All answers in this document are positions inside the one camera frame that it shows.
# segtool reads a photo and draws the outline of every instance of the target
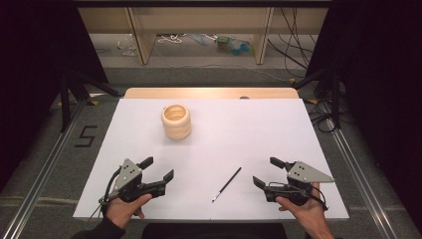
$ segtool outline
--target black curtain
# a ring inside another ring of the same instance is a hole
[[[403,205],[422,232],[422,5],[371,2],[343,80],[353,115]]]
[[[69,70],[106,75],[72,1],[0,3],[0,190],[28,154]]]

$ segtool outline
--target person's left hand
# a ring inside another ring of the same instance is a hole
[[[145,194],[128,203],[120,198],[115,198],[109,203],[105,216],[116,226],[124,229],[132,215],[140,218],[145,217],[140,207],[145,205],[151,198],[151,194]]]

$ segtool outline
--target person's right hand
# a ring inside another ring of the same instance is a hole
[[[319,183],[313,183],[313,187],[319,189]],[[313,196],[319,198],[319,192],[313,189]],[[334,238],[329,231],[326,224],[325,216],[323,214],[322,205],[319,202],[309,199],[307,203],[298,206],[291,202],[288,198],[277,197],[276,201],[282,205],[279,210],[289,210],[293,213],[299,223],[314,239],[332,239]]]
[[[124,229],[132,215],[143,218],[140,207],[145,205],[152,198],[151,194],[145,194],[132,202],[123,202],[120,198],[113,199],[106,211],[106,217],[116,226]]]

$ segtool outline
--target table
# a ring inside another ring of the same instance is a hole
[[[194,99],[195,92],[199,99]],[[154,198],[142,208],[149,221],[294,219],[289,212],[280,213],[278,204],[266,201],[252,176],[267,183],[287,182],[286,172],[271,165],[270,156],[288,162],[301,160],[331,175],[303,101],[293,89],[221,89],[221,95],[218,92],[219,89],[128,90],[115,110],[74,217],[91,216],[112,173],[125,158],[138,163],[153,156],[154,164],[143,172],[143,181],[161,180],[171,169],[174,179],[167,184],[165,196]],[[134,99],[143,93],[149,99]],[[238,100],[239,96],[250,99]],[[162,109],[172,104],[183,104],[191,111],[192,133],[179,141],[165,136],[160,121]],[[239,174],[212,203],[240,166]],[[322,184],[321,190],[330,207],[326,218],[347,219],[335,183]]]

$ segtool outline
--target metal rail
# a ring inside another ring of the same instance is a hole
[[[67,129],[64,132],[60,133],[59,138],[53,146],[53,149],[50,152],[43,167],[41,168],[37,178],[32,184],[31,189],[25,196],[15,216],[10,221],[6,233],[3,236],[3,239],[19,238],[20,234],[22,233],[25,227],[25,224],[27,223],[35,207],[35,204],[37,203],[38,198],[40,197],[51,173],[53,172],[53,169],[56,166],[58,159],[60,158],[65,148],[66,142],[68,141],[69,136],[73,131],[75,122],[77,121],[78,116],[80,115],[85,104],[86,102],[77,103],[72,115],[72,120],[70,121]]]
[[[321,104],[321,106],[325,112],[329,112],[327,110],[329,109],[329,107],[326,103]],[[329,126],[334,127],[334,124],[331,119],[328,119],[327,123]],[[369,212],[372,215],[372,218],[376,226],[378,227],[379,232],[381,233],[382,238],[398,238],[391,226],[391,222],[388,215],[385,213],[385,210],[383,209],[381,203],[373,192],[371,186],[369,185],[369,182],[366,180],[366,176],[360,168],[360,165],[357,162],[356,158],[354,157],[353,151],[348,145],[347,140],[345,139],[341,129],[337,128],[333,132],[333,136],[347,164],[347,167],[350,170],[354,181],[356,182],[357,188],[359,189],[363,200],[365,201],[366,206],[368,207]]]

